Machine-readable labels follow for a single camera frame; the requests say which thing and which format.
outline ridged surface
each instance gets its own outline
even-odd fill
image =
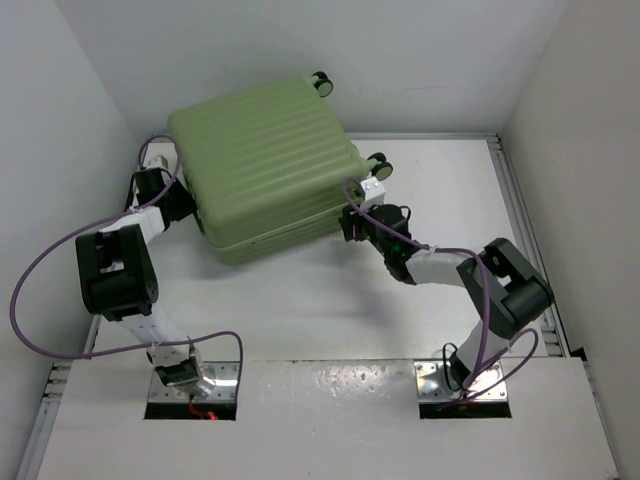
[[[323,220],[322,212],[336,222],[329,231],[336,230],[342,180],[366,174],[356,148],[303,75],[179,110],[169,128],[182,148],[206,236],[234,263],[243,256],[229,253],[235,245],[266,253],[313,238],[313,231],[326,233],[326,227],[296,232],[310,217]],[[258,245],[270,234],[279,238]]]

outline suitcase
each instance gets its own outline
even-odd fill
[[[294,75],[169,116],[196,219],[224,263],[340,229],[343,179],[380,157],[359,155],[321,98],[332,89],[322,72]]]

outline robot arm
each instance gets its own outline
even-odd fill
[[[384,187],[375,177],[361,182],[360,189],[363,194],[361,209],[411,239],[408,207],[384,204]],[[464,287],[479,313],[483,307],[484,289],[489,290],[491,315],[482,370],[499,358],[518,332],[554,301],[549,284],[504,238],[494,240],[478,254],[489,272],[488,285],[483,285],[480,267],[467,255],[441,252],[437,248],[421,249],[406,243],[363,218],[351,206],[344,208],[340,224],[346,241],[369,241],[382,254],[389,273],[398,281],[410,285],[438,283]],[[461,387],[474,370],[481,334],[482,321],[451,356],[449,372],[456,387]]]
[[[135,204],[153,198],[164,186],[160,168],[136,172]],[[99,232],[76,238],[76,256],[85,307],[126,328],[147,348],[147,356],[165,386],[206,396],[213,385],[202,373],[195,347],[168,346],[188,340],[169,322],[158,300],[158,281],[147,244],[172,221],[195,211],[184,187],[175,182],[157,206],[127,215]]]

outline metal plate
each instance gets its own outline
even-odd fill
[[[204,362],[205,375],[215,382],[213,392],[206,399],[194,403],[231,403],[238,384],[238,362]],[[189,398],[173,387],[165,387],[155,372],[151,375],[148,403],[188,403]]]
[[[418,401],[420,403],[442,403],[460,397],[460,392],[452,392],[444,381],[442,360],[420,360],[414,362],[416,384],[418,387]],[[507,386],[502,382],[502,366],[496,363],[493,367],[482,372],[468,390],[471,395],[499,382],[484,395],[474,399],[474,403],[507,402]]]

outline purple cable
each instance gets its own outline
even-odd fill
[[[450,402],[442,402],[439,405],[442,408],[455,407],[456,405],[464,405],[464,404],[469,403],[472,400],[475,400],[476,398],[484,395],[485,393],[493,390],[496,386],[500,385],[502,382],[505,382],[505,381],[509,380],[512,376],[514,376],[522,367],[525,366],[525,364],[529,360],[531,360],[531,358],[533,357],[534,353],[538,349],[538,343],[539,343],[540,337],[538,336],[538,332],[536,332],[533,328],[525,328],[524,330],[521,330],[520,332],[518,332],[518,334],[515,337],[513,337],[513,340],[511,340],[511,343],[509,344],[509,346],[510,347],[513,346],[513,344],[515,344],[520,338],[522,338],[522,336],[524,336],[527,333],[533,334],[533,346],[531,347],[531,350],[529,351],[529,353],[527,353],[527,355],[522,359],[522,361],[513,370],[511,370],[509,373],[504,375],[502,377],[502,379],[498,380],[496,383],[494,383],[490,387],[485,388],[484,390],[480,390],[479,392],[474,392],[473,394],[471,394],[469,396],[466,396],[466,397],[461,397],[461,398],[458,398],[456,400],[451,400]],[[488,360],[487,362],[485,362],[484,365],[483,365],[483,369],[488,367],[489,365],[491,365],[496,360],[499,360],[500,357],[506,351],[507,351],[506,349],[503,350],[498,355],[493,357],[491,360]]]
[[[90,352],[90,353],[53,352],[53,351],[47,350],[45,348],[39,347],[38,345],[36,345],[33,342],[31,342],[31,340],[29,340],[24,335],[22,330],[20,330],[20,326],[18,325],[18,320],[16,318],[16,305],[18,303],[18,295],[20,294],[20,290],[22,289],[22,286],[24,285],[24,282],[27,280],[29,275],[31,275],[33,270],[35,270],[35,268],[38,266],[38,264],[40,264],[40,262],[42,262],[42,260],[44,260],[45,257],[47,257],[51,252],[53,252],[60,245],[62,245],[63,243],[65,243],[65,242],[67,242],[69,240],[71,240],[72,238],[80,235],[81,233],[86,232],[87,230],[90,230],[90,229],[95,228],[97,226],[103,225],[105,223],[115,222],[116,220],[119,220],[119,219],[121,219],[123,217],[126,217],[127,215],[131,215],[132,213],[135,213],[138,210],[142,210],[144,208],[151,207],[151,206],[155,205],[169,191],[169,188],[171,188],[171,185],[173,185],[173,182],[175,182],[176,179],[178,178],[178,172],[180,171],[180,166],[182,164],[182,151],[180,150],[180,146],[178,145],[178,143],[175,141],[175,139],[171,135],[159,134],[159,135],[153,135],[153,136],[149,137],[142,144],[142,146],[140,147],[140,151],[138,152],[138,166],[142,167],[143,157],[144,157],[144,153],[145,153],[147,147],[149,146],[149,144],[152,141],[154,141],[154,140],[156,140],[158,138],[166,138],[166,139],[170,140],[171,142],[173,142],[173,145],[174,145],[174,147],[176,149],[176,157],[177,157],[176,168],[174,169],[173,173],[171,174],[171,177],[169,178],[167,184],[162,189],[162,191],[158,195],[156,195],[154,198],[149,200],[147,203],[145,203],[143,205],[140,205],[139,207],[136,207],[135,210],[128,210],[126,212],[121,212],[121,213],[117,213],[115,215],[110,215],[110,216],[102,218],[100,220],[96,220],[95,222],[91,222],[90,224],[85,225],[84,227],[81,227],[81,228],[79,228],[77,230],[74,230],[73,232],[65,235],[64,237],[62,237],[61,239],[59,239],[58,241],[54,242],[52,245],[47,247],[40,255],[38,255],[36,257],[36,259],[33,262],[31,262],[31,264],[27,267],[27,269],[24,271],[24,273],[18,279],[18,283],[16,283],[16,286],[13,289],[13,293],[11,295],[11,302],[9,303],[9,320],[11,322],[11,328],[13,329],[13,332],[16,334],[18,339],[25,346],[27,346],[29,349],[33,350],[34,352],[39,353],[40,355],[44,355],[45,357],[58,358],[58,359],[64,359],[64,360],[82,360],[82,359],[88,359],[88,358],[93,358],[93,357],[104,357],[106,355],[113,355],[114,353],[129,352],[131,350],[138,350],[138,349],[141,349],[141,348],[150,348],[150,347],[153,346],[152,343],[140,343],[140,344],[136,344],[136,345],[129,345],[127,347],[111,348],[111,349],[108,349],[108,350],[101,350],[101,351],[98,351],[98,352]],[[209,335],[204,335],[202,337],[197,337],[197,338],[193,338],[193,339],[189,339],[189,340],[182,340],[182,341],[178,341],[178,342],[166,342],[166,343],[162,343],[161,345],[166,345],[166,346],[191,345],[191,344],[194,344],[194,343],[200,343],[200,342],[204,342],[205,340],[210,340],[212,338],[222,337],[222,336],[232,336],[238,342],[239,366],[238,366],[238,384],[236,386],[236,396],[235,396],[236,401],[237,401],[238,390],[240,388],[240,377],[242,375],[242,363],[243,363],[243,358],[244,358],[244,349],[243,349],[243,346],[242,346],[242,340],[240,339],[240,336],[236,332],[233,332],[233,331],[216,332],[216,333],[211,333]]]
[[[389,235],[392,235],[415,248],[418,248],[420,250],[431,250],[431,246],[429,246],[428,244],[416,242],[415,240],[412,240],[409,237],[406,237],[401,233],[396,232],[393,228],[388,227],[387,225],[379,222],[378,220],[373,218],[371,215],[369,215],[367,212],[365,212],[362,208],[360,208],[360,206],[351,198],[351,195],[349,195],[349,188],[348,188],[349,183],[355,183],[358,186],[358,188],[360,188],[360,182],[355,178],[345,179],[342,182],[342,192],[344,193],[344,196],[347,199],[347,202],[349,203],[351,208],[353,208],[353,210],[355,210],[362,218],[372,223],[379,229],[387,232]],[[482,365],[484,363],[484,354],[487,349],[487,341],[489,338],[489,322],[491,321],[491,301],[489,297],[489,272],[485,264],[482,263],[482,260],[480,259],[478,254],[472,250],[469,250],[466,248],[436,248],[435,251],[441,252],[441,253],[461,253],[464,255],[469,255],[475,260],[476,264],[478,265],[478,268],[480,269],[480,279],[482,281],[482,287],[483,287],[482,331],[480,335],[480,347],[478,348],[478,356],[476,358],[476,363],[473,366],[473,370],[469,373],[467,378],[465,378],[465,380],[462,382],[462,388],[469,388],[469,386],[471,386],[473,381],[476,379],[478,375],[480,375],[480,373],[483,370]]]

